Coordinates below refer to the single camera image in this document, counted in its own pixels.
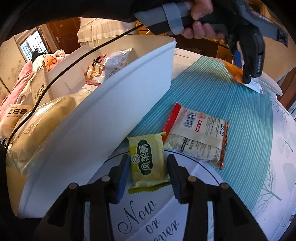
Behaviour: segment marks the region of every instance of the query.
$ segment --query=door handle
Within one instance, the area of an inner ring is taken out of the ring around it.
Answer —
[[[59,43],[59,39],[60,39],[60,38],[61,38],[61,37],[58,38],[58,36],[56,36],[56,39],[57,39],[57,42],[58,42],[58,43]]]

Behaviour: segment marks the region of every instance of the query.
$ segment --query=table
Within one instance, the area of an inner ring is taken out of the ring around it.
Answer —
[[[174,98],[186,103],[187,108],[194,109],[196,106],[201,108],[197,109],[198,111],[219,118],[229,117],[228,145],[223,170],[217,170],[208,163],[180,153],[174,155],[179,165],[185,166],[191,175],[197,176],[205,183],[229,183],[252,212],[267,238],[278,240],[287,228],[296,203],[296,122],[274,98],[272,91],[267,88],[267,94],[263,96],[244,86],[238,86],[237,83],[231,82],[231,76],[224,71],[223,65],[215,60],[177,49],[172,77],[182,71],[184,72],[172,81],[169,93],[154,106],[130,135],[159,132],[172,108],[172,103],[166,107],[165,105],[173,102]],[[196,82],[187,86],[185,83],[191,73],[195,76],[199,73],[200,76]],[[188,98],[194,96],[192,91],[195,90],[192,89],[197,86],[200,88],[197,90],[198,98],[189,101]],[[210,99],[207,102],[207,95],[201,88],[208,92],[211,90],[211,93],[216,91],[214,96],[217,100]],[[217,92],[221,89],[228,92]],[[214,101],[218,102],[212,107],[210,103]],[[108,174],[112,166],[119,164],[124,153],[128,153],[127,142],[118,147],[89,183]],[[171,151],[165,151],[165,155],[168,154],[171,154]],[[121,202],[118,205],[110,205],[115,240],[182,240],[188,205],[178,204],[171,186],[154,192],[128,194],[130,184],[129,178]],[[213,216],[210,203],[208,210],[208,239],[211,240]],[[89,240],[87,213],[85,222],[86,240]]]

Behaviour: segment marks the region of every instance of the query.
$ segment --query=gray strap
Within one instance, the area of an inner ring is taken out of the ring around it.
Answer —
[[[177,5],[175,3],[163,4],[163,10],[173,34],[178,35],[184,33],[184,26]]]

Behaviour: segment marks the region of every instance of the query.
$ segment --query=screw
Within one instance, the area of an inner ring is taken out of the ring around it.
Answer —
[[[110,177],[109,176],[103,176],[102,177],[102,181],[103,182],[108,182],[110,180]]]
[[[229,188],[229,185],[227,183],[221,183],[220,186],[221,186],[222,189],[228,189]]]
[[[75,189],[76,187],[78,187],[78,184],[77,184],[77,183],[71,183],[71,184],[69,185],[69,188],[70,188],[70,189]]]
[[[195,176],[189,176],[187,179],[190,182],[195,182],[196,181],[196,177]]]

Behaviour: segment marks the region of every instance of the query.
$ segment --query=dark green label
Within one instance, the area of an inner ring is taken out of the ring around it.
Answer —
[[[140,156],[138,167],[143,175],[151,173],[153,163],[151,147],[146,140],[140,140],[137,147],[137,154]]]

